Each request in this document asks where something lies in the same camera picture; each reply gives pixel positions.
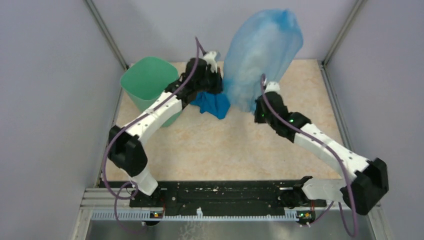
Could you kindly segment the green plastic trash bin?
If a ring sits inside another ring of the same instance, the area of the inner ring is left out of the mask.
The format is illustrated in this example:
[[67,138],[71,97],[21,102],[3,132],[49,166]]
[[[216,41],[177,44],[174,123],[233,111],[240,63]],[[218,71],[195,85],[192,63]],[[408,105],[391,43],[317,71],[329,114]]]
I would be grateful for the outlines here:
[[144,57],[131,65],[120,79],[126,95],[119,109],[117,124],[124,126],[138,117],[178,76],[178,70],[171,63],[158,57]]

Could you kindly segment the light blue translucent plastic bag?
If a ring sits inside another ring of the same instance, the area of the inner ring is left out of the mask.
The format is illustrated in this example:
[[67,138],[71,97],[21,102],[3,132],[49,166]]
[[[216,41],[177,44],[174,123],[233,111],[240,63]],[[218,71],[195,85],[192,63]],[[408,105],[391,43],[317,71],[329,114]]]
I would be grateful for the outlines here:
[[296,15],[289,9],[265,9],[250,16],[232,38],[223,64],[223,92],[230,104],[253,113],[265,75],[279,82],[303,47]]

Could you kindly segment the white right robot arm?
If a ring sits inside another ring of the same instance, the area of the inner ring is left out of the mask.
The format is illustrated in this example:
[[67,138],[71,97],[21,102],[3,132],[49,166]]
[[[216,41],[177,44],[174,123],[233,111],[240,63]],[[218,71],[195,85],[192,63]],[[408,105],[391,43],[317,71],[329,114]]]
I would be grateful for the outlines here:
[[312,200],[344,202],[365,216],[389,191],[388,166],[380,158],[370,160],[345,148],[302,113],[288,111],[275,91],[259,96],[255,104],[255,123],[268,124],[279,136],[313,153],[342,177],[308,179],[293,192],[297,205],[307,206]]

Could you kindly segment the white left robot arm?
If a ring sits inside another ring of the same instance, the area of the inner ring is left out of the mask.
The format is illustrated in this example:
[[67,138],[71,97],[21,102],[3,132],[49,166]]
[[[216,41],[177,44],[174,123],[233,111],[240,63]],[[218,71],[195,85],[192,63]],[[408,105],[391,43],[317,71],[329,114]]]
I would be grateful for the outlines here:
[[149,207],[160,202],[158,182],[147,167],[144,144],[171,117],[181,112],[200,92],[221,93],[222,76],[214,57],[192,58],[186,71],[171,82],[138,118],[109,131],[107,158],[127,174]]

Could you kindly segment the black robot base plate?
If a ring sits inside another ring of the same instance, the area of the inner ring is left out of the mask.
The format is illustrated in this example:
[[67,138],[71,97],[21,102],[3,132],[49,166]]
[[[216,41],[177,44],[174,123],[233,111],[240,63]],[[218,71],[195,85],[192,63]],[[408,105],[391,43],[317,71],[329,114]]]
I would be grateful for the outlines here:
[[298,207],[325,207],[325,200],[309,200],[300,180],[159,181],[151,195],[138,193],[132,208],[164,208],[165,216],[206,217],[283,216]]

